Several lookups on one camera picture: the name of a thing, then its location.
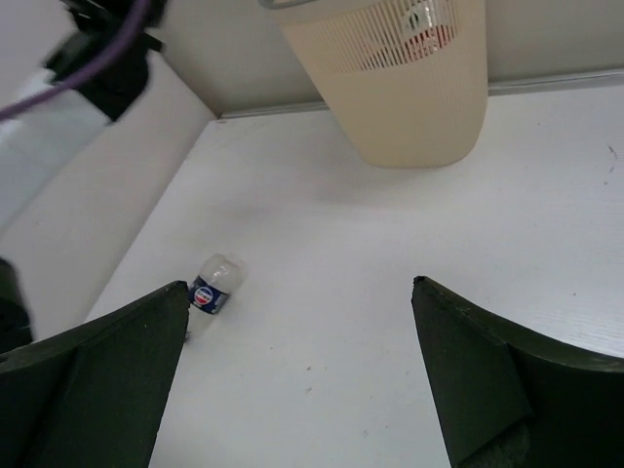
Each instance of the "white wall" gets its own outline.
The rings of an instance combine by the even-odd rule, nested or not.
[[[170,3],[168,61],[212,109],[319,98],[257,0]],[[622,0],[487,0],[490,79],[624,66],[623,20]]]
[[[71,30],[59,2],[4,0],[0,103]],[[164,61],[148,93],[80,154],[0,240],[19,268],[36,333],[80,324],[197,135],[214,118]]]

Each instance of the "pepsi label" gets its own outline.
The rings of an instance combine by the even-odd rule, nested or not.
[[[219,309],[229,296],[230,294],[213,288],[199,276],[193,282],[188,292],[188,300],[190,300],[191,304],[211,315],[218,314]]]

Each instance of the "white tabletop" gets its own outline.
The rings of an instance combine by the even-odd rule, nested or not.
[[[624,87],[491,98],[429,171],[365,165],[327,111],[212,123],[91,318],[214,253],[249,277],[185,347],[152,467],[448,467],[414,276],[624,357]]]

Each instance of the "trash bin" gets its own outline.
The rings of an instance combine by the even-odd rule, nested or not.
[[[488,103],[485,0],[259,0],[370,164],[454,163]]]

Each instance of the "purple cable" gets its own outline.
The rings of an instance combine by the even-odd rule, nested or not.
[[[149,1],[150,0],[135,0],[135,3],[126,15],[124,23],[119,29],[119,32],[113,41],[101,52],[101,54],[53,88],[37,95],[27,97],[24,100],[20,100],[1,109],[0,123],[13,119],[35,105],[43,104],[65,91],[78,88],[110,66],[126,51],[126,49],[128,49],[132,42],[142,32],[143,19],[147,15]]]

